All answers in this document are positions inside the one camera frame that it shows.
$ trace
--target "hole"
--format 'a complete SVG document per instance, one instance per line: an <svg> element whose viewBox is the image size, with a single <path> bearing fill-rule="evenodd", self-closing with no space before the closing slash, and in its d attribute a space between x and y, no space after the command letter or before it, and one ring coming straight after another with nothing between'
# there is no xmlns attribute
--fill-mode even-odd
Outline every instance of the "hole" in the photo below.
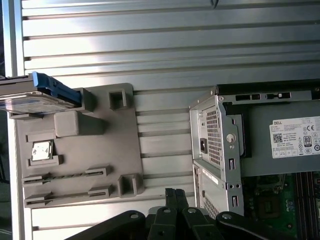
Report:
<svg viewBox="0 0 320 240"><path fill-rule="evenodd" d="M200 139L200 150L202 153L207 154L208 149L207 149L207 139L201 138Z"/></svg>
<svg viewBox="0 0 320 240"><path fill-rule="evenodd" d="M290 99L291 93L290 92L279 92L279 93L270 93L266 95L266 99Z"/></svg>
<svg viewBox="0 0 320 240"><path fill-rule="evenodd" d="M245 101L245 100L250 100L250 95L236 95L235 96L236 101Z"/></svg>
<svg viewBox="0 0 320 240"><path fill-rule="evenodd" d="M229 159L229 170L235 170L235 169L236 169L235 159L230 158Z"/></svg>
<svg viewBox="0 0 320 240"><path fill-rule="evenodd" d="M260 100L260 94L252 94L252 100Z"/></svg>
<svg viewBox="0 0 320 240"><path fill-rule="evenodd" d="M232 207L238 207L239 202L238 202L238 196L233 196L232 197Z"/></svg>
<svg viewBox="0 0 320 240"><path fill-rule="evenodd" d="M267 94L266 99L274 99L276 96L274 94Z"/></svg>
<svg viewBox="0 0 320 240"><path fill-rule="evenodd" d="M117 110L126 107L125 95L126 93L122 91L110 92L109 100L111 109Z"/></svg>
<svg viewBox="0 0 320 240"><path fill-rule="evenodd" d="M291 98L291 93L290 92L278 93L278 98L279 99L290 99Z"/></svg>

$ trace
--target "power supply unit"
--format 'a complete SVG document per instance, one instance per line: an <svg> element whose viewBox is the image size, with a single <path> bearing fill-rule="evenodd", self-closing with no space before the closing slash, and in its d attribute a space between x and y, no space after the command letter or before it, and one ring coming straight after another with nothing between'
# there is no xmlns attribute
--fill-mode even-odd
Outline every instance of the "power supply unit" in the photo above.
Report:
<svg viewBox="0 0 320 240"><path fill-rule="evenodd" d="M244 179L254 177L250 208L262 219L289 212L288 194L284 206L273 195L286 176L320 171L319 99L320 80L220 84L199 98L189 107L196 206L244 215Z"/></svg>

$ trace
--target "metal slot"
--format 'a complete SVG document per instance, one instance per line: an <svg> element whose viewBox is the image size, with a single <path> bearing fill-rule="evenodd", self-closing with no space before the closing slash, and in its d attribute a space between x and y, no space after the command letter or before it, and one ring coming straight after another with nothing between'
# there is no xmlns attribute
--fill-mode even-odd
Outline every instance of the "metal slot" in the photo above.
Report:
<svg viewBox="0 0 320 240"><path fill-rule="evenodd" d="M290 92L270 93L266 95L266 99L290 99Z"/></svg>
<svg viewBox="0 0 320 240"><path fill-rule="evenodd" d="M260 94L252 94L251 98L252 100L260 100Z"/></svg>
<svg viewBox="0 0 320 240"><path fill-rule="evenodd" d="M236 95L235 96L235 100L236 101L248 101L250 100L250 94L246 94L246 95Z"/></svg>
<svg viewBox="0 0 320 240"><path fill-rule="evenodd" d="M238 196L232 196L232 207L238 207L239 206L239 201L238 201Z"/></svg>
<svg viewBox="0 0 320 240"><path fill-rule="evenodd" d="M230 158L229 159L229 170L235 170L235 169L236 169L235 159Z"/></svg>

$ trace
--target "hard drive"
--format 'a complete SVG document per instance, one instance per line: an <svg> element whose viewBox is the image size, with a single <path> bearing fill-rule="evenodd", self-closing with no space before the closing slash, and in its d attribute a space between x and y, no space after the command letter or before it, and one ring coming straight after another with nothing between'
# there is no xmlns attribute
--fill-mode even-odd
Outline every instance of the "hard drive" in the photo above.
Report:
<svg viewBox="0 0 320 240"><path fill-rule="evenodd" d="M40 91L0 96L0 110L14 114L50 114L74 107L73 103Z"/></svg>

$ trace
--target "screw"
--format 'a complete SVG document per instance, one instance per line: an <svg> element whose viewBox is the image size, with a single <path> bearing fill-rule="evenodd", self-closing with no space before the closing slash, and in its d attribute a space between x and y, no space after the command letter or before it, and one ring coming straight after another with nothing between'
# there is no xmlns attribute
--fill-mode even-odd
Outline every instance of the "screw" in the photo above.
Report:
<svg viewBox="0 0 320 240"><path fill-rule="evenodd" d="M229 215L229 214L223 214L222 217L224 219L231 219L232 218L231 215Z"/></svg>
<svg viewBox="0 0 320 240"><path fill-rule="evenodd" d="M196 213L196 210L194 208L189 208L188 209L188 213L190 214L195 214Z"/></svg>
<svg viewBox="0 0 320 240"><path fill-rule="evenodd" d="M233 143L236 140L236 136L230 133L226 136L226 140L228 143Z"/></svg>

